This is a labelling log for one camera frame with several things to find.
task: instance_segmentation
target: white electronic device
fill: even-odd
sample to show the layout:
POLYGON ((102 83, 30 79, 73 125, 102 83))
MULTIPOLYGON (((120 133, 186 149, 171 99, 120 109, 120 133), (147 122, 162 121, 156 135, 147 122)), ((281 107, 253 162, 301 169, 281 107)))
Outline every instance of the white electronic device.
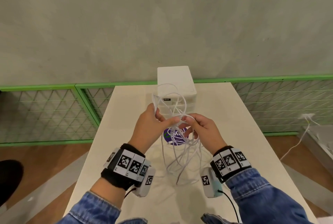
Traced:
POLYGON ((211 167, 202 168, 200 170, 200 178, 203 192, 207 198, 216 198, 223 195, 218 192, 218 190, 222 191, 221 183, 211 167))
POLYGON ((152 184, 152 180, 155 176, 155 168, 153 168, 152 166, 148 167, 148 170, 146 172, 146 175, 144 176, 143 181, 139 184, 138 187, 132 186, 132 188, 136 188, 136 190, 133 191, 133 193, 138 196, 138 197, 146 197, 149 189, 150 189, 150 185, 152 184))
POLYGON ((185 110, 185 102, 178 94, 186 100, 186 114, 194 112, 197 90, 188 66, 157 68, 157 85, 157 95, 165 103, 160 102, 158 108, 166 119, 171 117, 170 109, 185 110))

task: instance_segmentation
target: wristband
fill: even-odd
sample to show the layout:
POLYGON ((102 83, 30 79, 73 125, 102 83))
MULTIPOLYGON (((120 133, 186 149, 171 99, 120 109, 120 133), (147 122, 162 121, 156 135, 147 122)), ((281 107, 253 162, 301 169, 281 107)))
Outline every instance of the wristband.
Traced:
POLYGON ((144 154, 130 144, 123 144, 107 159, 101 177, 115 187, 128 190, 143 181, 149 166, 144 154))
POLYGON ((244 154, 233 146, 225 146, 213 155, 210 166, 221 183, 251 167, 244 154))

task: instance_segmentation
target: green railing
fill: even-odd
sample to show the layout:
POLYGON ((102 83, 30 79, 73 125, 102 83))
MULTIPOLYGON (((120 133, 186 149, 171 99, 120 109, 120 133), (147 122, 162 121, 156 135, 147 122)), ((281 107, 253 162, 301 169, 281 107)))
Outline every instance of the green railing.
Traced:
MULTIPOLYGON (((266 136, 295 135, 314 113, 333 124, 333 75, 195 79, 231 82, 266 136)), ((0 87, 0 146, 92 142, 113 89, 156 81, 0 87)))

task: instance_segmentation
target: white table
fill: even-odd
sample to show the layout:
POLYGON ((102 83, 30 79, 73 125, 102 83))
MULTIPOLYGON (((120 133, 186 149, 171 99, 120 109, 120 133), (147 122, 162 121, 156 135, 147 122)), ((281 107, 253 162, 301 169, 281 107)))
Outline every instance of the white table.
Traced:
MULTIPOLYGON (((310 221, 317 223, 233 86, 230 83, 209 83, 196 84, 195 87, 198 92, 196 112, 213 119, 225 141, 241 149, 262 176, 300 203, 310 221)), ((139 115, 151 103, 151 94, 156 90, 156 85, 115 87, 65 213, 100 177, 103 164, 112 150, 131 138, 139 115)), ((173 155, 170 147, 166 149, 166 155, 170 160, 173 155)), ((146 156, 157 169, 156 175, 163 175, 165 168, 160 140, 148 150, 146 156)), ((207 155, 203 156, 204 160, 209 159, 207 155)), ((193 159, 191 164, 197 166, 198 161, 193 159)), ((185 176, 199 178, 198 171, 188 171, 185 176)), ((149 223, 202 223, 200 217, 205 212, 236 221, 233 208, 226 197, 206 198, 201 182, 186 186, 175 186, 173 182, 174 179, 169 176, 156 177, 147 197, 138 198, 130 194, 124 200, 118 221, 144 217, 149 223)))

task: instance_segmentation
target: gray wall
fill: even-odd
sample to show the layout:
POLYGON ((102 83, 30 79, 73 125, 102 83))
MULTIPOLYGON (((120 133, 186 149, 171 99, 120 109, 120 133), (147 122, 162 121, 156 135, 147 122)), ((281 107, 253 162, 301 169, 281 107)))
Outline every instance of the gray wall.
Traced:
POLYGON ((0 0, 0 85, 333 73, 333 0, 0 0))

